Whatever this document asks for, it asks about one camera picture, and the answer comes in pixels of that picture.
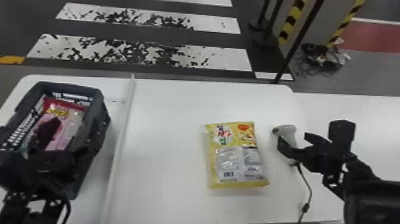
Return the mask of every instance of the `yellow hazard stripe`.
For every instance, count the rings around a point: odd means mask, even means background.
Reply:
[[[279,44],[286,44],[293,32],[295,24],[301,18],[306,4],[307,0],[295,0],[293,7],[290,9],[289,15],[286,18],[286,22],[283,25],[282,31],[279,33]]]
[[[326,46],[332,47],[336,40],[343,34],[347,25],[350,23],[351,19],[355,16],[355,13],[358,11],[360,6],[365,3],[365,0],[356,0],[354,6],[351,8],[351,11],[346,17],[343,19],[342,23],[340,24],[339,28],[333,34],[332,38],[329,40]]]
[[[22,64],[24,57],[0,55],[0,64]]]

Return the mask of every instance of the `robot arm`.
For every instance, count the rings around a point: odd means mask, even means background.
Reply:
[[[346,224],[400,223],[400,183],[381,180],[370,166],[351,153],[354,123],[346,120],[331,122],[330,140],[306,133],[305,140],[312,146],[304,149],[288,143],[288,136],[293,136],[294,132],[295,127],[288,125],[273,129],[278,136],[278,151],[310,172],[323,175],[322,184],[345,202]]]

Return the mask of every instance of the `barcode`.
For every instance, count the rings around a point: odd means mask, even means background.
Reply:
[[[224,178],[230,178],[233,176],[233,172],[224,172]]]

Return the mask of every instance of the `black plastic basket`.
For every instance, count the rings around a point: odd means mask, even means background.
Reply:
[[[88,106],[79,130],[65,150],[41,151],[27,159],[40,178],[62,189],[69,199],[75,199],[93,158],[102,147],[111,121],[99,89],[65,83],[35,84],[15,108],[15,114],[8,123],[0,127],[0,166],[7,162],[6,158],[11,153],[19,153],[24,138],[43,112],[44,97]],[[15,179],[12,175],[15,171],[1,169],[0,185],[5,188],[10,186],[11,183],[6,182]]]

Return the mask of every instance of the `red floor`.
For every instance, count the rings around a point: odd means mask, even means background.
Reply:
[[[400,26],[352,21],[341,37],[342,49],[400,53]]]

